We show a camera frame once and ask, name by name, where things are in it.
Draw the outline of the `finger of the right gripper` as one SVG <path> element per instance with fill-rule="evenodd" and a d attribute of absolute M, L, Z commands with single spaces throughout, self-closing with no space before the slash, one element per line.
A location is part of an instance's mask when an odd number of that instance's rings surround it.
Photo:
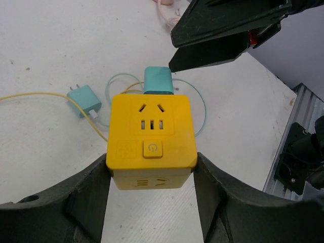
<path fill-rule="evenodd" d="M 176 27 L 171 31 L 171 40 L 177 48 L 169 61 L 171 72 L 232 62 L 256 44 L 251 31 L 227 27 L 203 32 Z"/>

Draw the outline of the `light teal usb charger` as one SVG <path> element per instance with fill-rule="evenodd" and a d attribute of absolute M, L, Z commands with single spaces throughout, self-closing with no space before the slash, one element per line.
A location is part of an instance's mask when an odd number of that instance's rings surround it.
<path fill-rule="evenodd" d="M 87 116 L 92 119 L 98 118 L 98 111 L 102 107 L 102 102 L 89 85 L 81 87 L 76 85 L 75 89 L 70 87 L 70 91 L 66 96 L 72 99 Z"/>

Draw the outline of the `yellow cube power socket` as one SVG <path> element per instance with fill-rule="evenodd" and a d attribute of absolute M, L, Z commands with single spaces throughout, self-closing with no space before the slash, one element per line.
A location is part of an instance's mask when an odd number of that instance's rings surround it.
<path fill-rule="evenodd" d="M 118 189 L 180 188 L 196 164 L 187 96 L 119 94 L 113 98 L 106 165 Z"/>

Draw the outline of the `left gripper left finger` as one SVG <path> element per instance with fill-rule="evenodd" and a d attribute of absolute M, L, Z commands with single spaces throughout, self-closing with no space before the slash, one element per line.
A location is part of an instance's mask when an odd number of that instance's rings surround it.
<path fill-rule="evenodd" d="M 60 183 L 1 205 L 1 242 L 101 242 L 111 176 L 106 155 Z"/>

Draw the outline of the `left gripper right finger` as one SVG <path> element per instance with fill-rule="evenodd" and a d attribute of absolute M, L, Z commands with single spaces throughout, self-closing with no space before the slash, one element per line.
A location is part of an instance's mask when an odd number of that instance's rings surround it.
<path fill-rule="evenodd" d="M 323 198 L 257 190 L 197 154 L 193 172 L 204 242 L 323 242 Z"/>

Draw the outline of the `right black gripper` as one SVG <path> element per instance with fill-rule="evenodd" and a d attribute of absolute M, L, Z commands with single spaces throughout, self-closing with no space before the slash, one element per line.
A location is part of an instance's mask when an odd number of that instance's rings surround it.
<path fill-rule="evenodd" d="M 171 31 L 175 48 L 249 31 L 250 47 L 258 48 L 281 30 L 281 20 L 320 7 L 323 0 L 191 1 Z"/>

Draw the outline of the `teal plug adapter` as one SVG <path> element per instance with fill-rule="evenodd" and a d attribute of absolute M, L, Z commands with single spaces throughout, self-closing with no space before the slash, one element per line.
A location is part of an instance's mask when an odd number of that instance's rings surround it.
<path fill-rule="evenodd" d="M 173 95 L 171 70 L 161 66 L 146 67 L 144 70 L 144 94 Z"/>

